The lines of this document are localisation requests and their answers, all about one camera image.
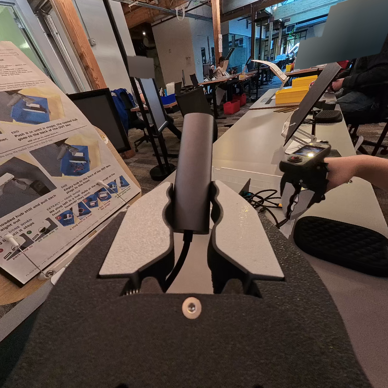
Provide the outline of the small yellow bin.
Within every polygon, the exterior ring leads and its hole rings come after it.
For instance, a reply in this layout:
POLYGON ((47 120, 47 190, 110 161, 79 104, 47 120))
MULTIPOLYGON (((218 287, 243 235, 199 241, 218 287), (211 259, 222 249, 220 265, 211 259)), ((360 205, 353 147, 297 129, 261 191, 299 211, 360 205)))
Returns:
POLYGON ((309 86, 283 88, 275 93, 275 104, 300 103, 309 91, 309 86))
POLYGON ((317 78, 318 78, 317 75, 293 78, 292 88, 309 87, 312 83, 314 83, 317 80, 317 78))

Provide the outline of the white tilted board stand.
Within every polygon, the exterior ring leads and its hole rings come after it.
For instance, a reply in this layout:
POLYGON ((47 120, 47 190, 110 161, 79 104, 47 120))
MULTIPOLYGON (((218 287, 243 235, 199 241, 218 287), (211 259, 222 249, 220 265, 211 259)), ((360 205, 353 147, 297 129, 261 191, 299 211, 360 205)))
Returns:
POLYGON ((283 150, 285 154, 292 154, 303 146, 317 141, 315 135, 304 131, 300 127, 297 129, 295 126, 295 123, 290 124, 289 121, 284 123, 282 137, 284 138, 283 150))

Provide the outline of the brown wooden desk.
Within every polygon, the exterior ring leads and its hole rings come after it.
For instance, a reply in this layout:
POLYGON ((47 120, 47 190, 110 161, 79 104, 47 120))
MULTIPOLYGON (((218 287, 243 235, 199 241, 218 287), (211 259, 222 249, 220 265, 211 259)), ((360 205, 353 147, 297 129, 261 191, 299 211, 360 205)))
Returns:
MULTIPOLYGON (((170 104, 164 104, 163 107, 164 107, 164 109, 170 109, 176 105, 177 105, 177 101, 174 101, 170 104)), ((138 111, 140 111, 140 108, 137 106, 137 107, 131 108, 130 111, 131 112, 138 112, 138 111)))

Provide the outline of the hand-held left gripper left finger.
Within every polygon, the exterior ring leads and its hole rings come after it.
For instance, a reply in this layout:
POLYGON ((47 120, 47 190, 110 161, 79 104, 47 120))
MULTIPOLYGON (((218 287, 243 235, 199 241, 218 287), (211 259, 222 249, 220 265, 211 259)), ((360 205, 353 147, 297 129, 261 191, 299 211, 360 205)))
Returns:
POLYGON ((102 278, 165 279, 174 267, 173 184, 165 182, 131 205, 100 268, 102 278))

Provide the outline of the person's right forearm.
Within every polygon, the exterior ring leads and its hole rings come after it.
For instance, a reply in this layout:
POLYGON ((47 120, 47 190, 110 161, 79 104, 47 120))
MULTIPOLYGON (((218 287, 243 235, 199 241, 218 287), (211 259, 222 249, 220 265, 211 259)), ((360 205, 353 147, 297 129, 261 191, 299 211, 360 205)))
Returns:
POLYGON ((388 191, 388 160, 376 156, 356 155, 347 157, 325 158, 327 163, 326 191, 332 190, 353 177, 366 180, 372 185, 388 191))

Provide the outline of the printed instruction sheet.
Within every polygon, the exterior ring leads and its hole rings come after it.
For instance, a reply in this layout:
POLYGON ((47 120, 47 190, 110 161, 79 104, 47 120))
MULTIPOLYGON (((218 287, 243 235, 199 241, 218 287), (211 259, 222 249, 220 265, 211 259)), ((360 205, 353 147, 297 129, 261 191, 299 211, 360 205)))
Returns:
POLYGON ((1 273, 19 287, 38 270, 2 237, 12 234, 43 272, 124 207, 104 206, 97 181, 141 189, 69 97, 10 41, 0 45, 1 273))

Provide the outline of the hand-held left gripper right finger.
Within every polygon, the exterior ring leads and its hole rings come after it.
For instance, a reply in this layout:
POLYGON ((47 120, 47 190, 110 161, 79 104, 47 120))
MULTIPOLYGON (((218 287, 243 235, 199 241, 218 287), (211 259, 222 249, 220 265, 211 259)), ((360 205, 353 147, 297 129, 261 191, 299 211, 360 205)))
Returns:
POLYGON ((211 184, 215 251, 252 279, 284 279, 256 210, 220 180, 211 184))

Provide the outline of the wooden post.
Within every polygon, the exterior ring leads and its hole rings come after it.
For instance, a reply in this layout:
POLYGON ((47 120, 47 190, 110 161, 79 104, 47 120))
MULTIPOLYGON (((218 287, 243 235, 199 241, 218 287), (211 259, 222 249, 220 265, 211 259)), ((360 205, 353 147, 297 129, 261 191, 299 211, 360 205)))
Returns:
POLYGON ((107 87, 89 40, 71 0, 51 1, 70 38, 92 90, 107 87))
POLYGON ((222 56, 222 34, 221 34, 221 9, 220 0, 211 0, 213 35, 215 45, 215 65, 218 66, 222 56))

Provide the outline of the grey metal usb hub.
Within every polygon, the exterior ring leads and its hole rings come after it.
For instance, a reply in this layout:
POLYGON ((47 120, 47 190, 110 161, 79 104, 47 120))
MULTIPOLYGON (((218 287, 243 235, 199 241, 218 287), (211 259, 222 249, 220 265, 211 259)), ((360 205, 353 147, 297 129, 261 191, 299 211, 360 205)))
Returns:
POLYGON ((213 116, 206 113, 189 113, 183 118, 173 187, 175 232, 209 233, 213 124, 213 116))

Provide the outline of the blue jacket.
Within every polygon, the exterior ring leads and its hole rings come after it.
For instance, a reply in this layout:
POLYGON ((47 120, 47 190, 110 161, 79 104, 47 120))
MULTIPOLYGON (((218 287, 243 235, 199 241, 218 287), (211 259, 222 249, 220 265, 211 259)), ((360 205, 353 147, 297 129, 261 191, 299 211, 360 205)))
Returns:
POLYGON ((111 90, 110 93, 120 121, 128 134, 129 129, 133 128, 132 124, 138 119, 137 113, 131 110, 135 107, 133 97, 128 90, 123 88, 111 90))

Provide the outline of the wooden sheet board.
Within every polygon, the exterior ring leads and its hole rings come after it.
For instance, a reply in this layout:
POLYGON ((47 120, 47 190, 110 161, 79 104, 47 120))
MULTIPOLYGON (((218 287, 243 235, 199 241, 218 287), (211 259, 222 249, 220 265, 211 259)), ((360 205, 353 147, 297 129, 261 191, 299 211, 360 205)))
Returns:
MULTIPOLYGON (((95 127, 95 130, 105 142, 114 158, 123 168, 124 172, 130 177, 134 184, 136 184, 136 186, 140 188, 140 184, 138 183, 137 179, 134 177, 133 173, 125 163, 126 159, 133 158, 137 155, 137 153, 134 150, 126 151, 123 154, 118 153, 110 142, 110 140, 108 139, 108 137, 104 134, 104 132, 97 127, 95 127)), ((95 227, 84 238, 82 238, 80 242, 76 243, 69 251, 67 251, 60 258, 56 259, 56 261, 52 264, 54 269, 58 269, 60 264, 69 264, 70 261, 75 257, 75 255, 89 242, 91 242, 92 239, 117 215, 117 212, 112 214, 100 226, 95 227)), ((5 305, 20 301, 26 298, 27 296, 32 295, 49 280, 51 280, 51 278, 47 278, 44 277, 44 275, 42 274, 38 274, 27 284, 23 285, 22 287, 19 287, 10 279, 8 279, 5 275, 0 274, 0 304, 5 305)))

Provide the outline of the black tilted board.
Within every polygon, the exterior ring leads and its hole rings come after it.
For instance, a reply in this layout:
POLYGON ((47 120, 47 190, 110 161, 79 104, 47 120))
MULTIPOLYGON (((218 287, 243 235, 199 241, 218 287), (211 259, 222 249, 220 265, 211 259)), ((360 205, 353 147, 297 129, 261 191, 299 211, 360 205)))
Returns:
POLYGON ((332 62, 326 65, 323 71, 318 76, 317 80, 309 88, 306 96, 302 99, 298 108, 294 111, 289 119, 289 123, 285 133, 284 146, 289 142, 294 133, 298 130, 303 120, 307 117, 314 105, 319 101, 328 87, 331 85, 334 78, 340 72, 341 66, 337 62, 332 62))

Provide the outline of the black office chair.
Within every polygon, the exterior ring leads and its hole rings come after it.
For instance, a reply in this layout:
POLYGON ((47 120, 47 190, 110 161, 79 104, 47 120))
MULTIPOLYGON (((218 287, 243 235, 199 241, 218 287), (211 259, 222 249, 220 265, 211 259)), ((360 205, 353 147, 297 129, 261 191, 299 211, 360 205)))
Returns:
POLYGON ((387 120, 380 123, 348 125, 356 153, 387 158, 387 125, 387 120))
POLYGON ((190 113, 204 113, 213 117, 213 143, 218 138, 218 126, 207 102, 203 89, 193 89, 186 93, 176 95, 176 102, 183 117, 190 113))

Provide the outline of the clear plastic bin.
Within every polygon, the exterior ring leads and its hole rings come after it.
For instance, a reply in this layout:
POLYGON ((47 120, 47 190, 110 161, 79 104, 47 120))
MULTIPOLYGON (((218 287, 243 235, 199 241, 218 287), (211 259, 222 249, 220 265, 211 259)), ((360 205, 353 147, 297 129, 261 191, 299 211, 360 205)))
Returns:
POLYGON ((255 208, 258 214, 265 215, 274 226, 279 226, 279 230, 286 237, 290 236, 294 221, 285 222, 280 199, 280 176, 212 167, 212 179, 220 180, 236 193, 239 193, 249 178, 251 179, 250 193, 243 198, 255 208))

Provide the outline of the black computer monitor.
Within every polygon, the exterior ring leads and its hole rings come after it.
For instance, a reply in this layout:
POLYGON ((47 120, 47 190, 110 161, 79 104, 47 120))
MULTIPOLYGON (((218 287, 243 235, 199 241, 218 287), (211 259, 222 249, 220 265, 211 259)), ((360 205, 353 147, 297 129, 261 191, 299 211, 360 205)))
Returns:
POLYGON ((108 137, 118 153, 132 151, 124 125, 108 88, 67 94, 67 96, 89 122, 108 137))

